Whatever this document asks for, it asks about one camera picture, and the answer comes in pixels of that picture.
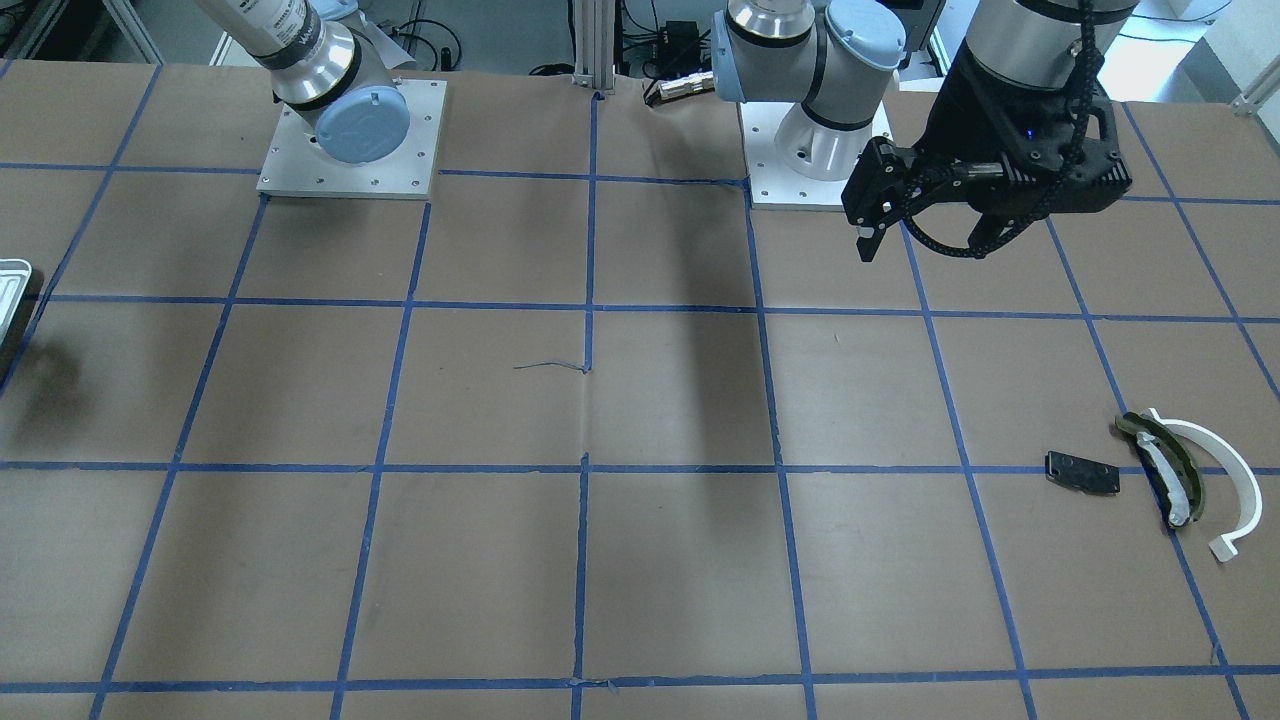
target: metal mounting plate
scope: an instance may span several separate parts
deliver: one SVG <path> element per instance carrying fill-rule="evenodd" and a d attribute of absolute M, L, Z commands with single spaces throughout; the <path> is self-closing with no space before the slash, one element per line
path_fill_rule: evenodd
<path fill-rule="evenodd" d="M 262 161 L 259 192 L 283 197 L 430 199 L 448 83 L 398 78 L 397 86 L 413 123 L 394 152 L 372 163 L 340 163 L 311 142 L 311 126 L 285 109 Z"/>
<path fill-rule="evenodd" d="M 746 169 L 751 176 L 751 204 L 762 210 L 827 210 L 844 211 L 840 193 L 846 181 L 815 181 L 792 170 L 773 145 L 782 118 L 795 102 L 744 102 L 742 149 Z M 872 132 L 892 140 L 884 105 L 876 110 Z"/>

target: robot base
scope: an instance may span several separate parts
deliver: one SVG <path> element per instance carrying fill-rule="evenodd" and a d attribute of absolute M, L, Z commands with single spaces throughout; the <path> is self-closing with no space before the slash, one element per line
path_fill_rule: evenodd
<path fill-rule="evenodd" d="M 781 158 L 774 136 L 795 102 L 744 102 L 742 147 L 751 176 L 751 205 L 762 210 L 826 210 L 844 213 L 840 193 L 847 178 L 818 181 L 792 170 Z M 882 104 L 872 120 L 872 133 L 892 138 Z"/>
<path fill-rule="evenodd" d="M 259 192 L 282 197 L 430 199 L 448 83 L 396 78 L 396 85 L 413 123 L 390 155 L 358 165 L 334 160 L 311 140 L 311 127 L 285 109 L 262 161 Z"/>

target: blue joint cap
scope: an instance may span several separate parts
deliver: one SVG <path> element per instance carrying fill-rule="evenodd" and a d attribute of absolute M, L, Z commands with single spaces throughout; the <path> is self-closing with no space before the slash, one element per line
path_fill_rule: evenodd
<path fill-rule="evenodd" d="M 320 17 L 326 20 L 340 20 L 360 9 L 356 0 L 310 0 Z"/>
<path fill-rule="evenodd" d="M 713 17 L 712 74 L 716 77 L 716 95 L 730 102 L 746 102 L 746 96 L 742 94 L 742 78 L 737 74 L 737 61 L 733 60 L 733 45 L 726 22 L 724 10 Z"/>
<path fill-rule="evenodd" d="M 831 0 L 827 24 L 832 37 L 873 68 L 890 72 L 902 61 L 906 28 L 876 0 Z"/>
<path fill-rule="evenodd" d="M 343 163 L 371 163 L 404 142 L 408 104 L 399 90 L 361 87 L 333 101 L 316 120 L 316 142 Z"/>

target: dark green curved object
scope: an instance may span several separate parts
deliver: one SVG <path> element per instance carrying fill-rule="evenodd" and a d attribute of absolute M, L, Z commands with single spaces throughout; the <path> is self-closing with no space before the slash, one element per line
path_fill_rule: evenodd
<path fill-rule="evenodd" d="M 1204 480 L 1201 478 L 1199 465 L 1178 439 L 1178 436 L 1169 432 L 1169 428 L 1156 420 L 1137 413 L 1125 413 L 1117 416 L 1116 429 L 1133 438 L 1134 442 L 1138 439 L 1138 433 L 1148 433 L 1156 438 L 1156 447 L 1165 456 L 1165 460 L 1169 461 L 1169 466 L 1174 469 L 1174 475 L 1178 477 L 1178 482 L 1187 493 L 1187 501 L 1192 507 L 1192 521 L 1199 520 L 1201 515 L 1204 514 Z M 1152 471 L 1155 470 L 1148 468 L 1148 473 Z M 1164 505 L 1165 502 L 1167 502 L 1166 498 L 1161 496 L 1161 503 Z M 1167 516 L 1169 507 L 1164 510 Z"/>

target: white plastic hook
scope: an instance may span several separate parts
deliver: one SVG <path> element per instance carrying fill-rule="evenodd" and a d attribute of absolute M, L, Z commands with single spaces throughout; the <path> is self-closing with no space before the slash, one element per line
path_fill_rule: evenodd
<path fill-rule="evenodd" d="M 1235 548 L 1235 541 L 1252 533 L 1253 528 L 1257 528 L 1258 521 L 1262 520 L 1262 489 L 1258 487 L 1258 479 L 1253 475 L 1253 470 L 1234 447 L 1212 430 L 1185 420 L 1161 418 L 1155 409 L 1147 410 L 1147 416 L 1169 428 L 1169 432 L 1175 436 L 1184 437 L 1203 447 L 1222 465 L 1231 482 L 1235 483 L 1235 492 L 1240 496 L 1240 519 L 1234 530 L 1224 533 L 1208 543 L 1219 562 L 1231 560 L 1240 553 Z"/>

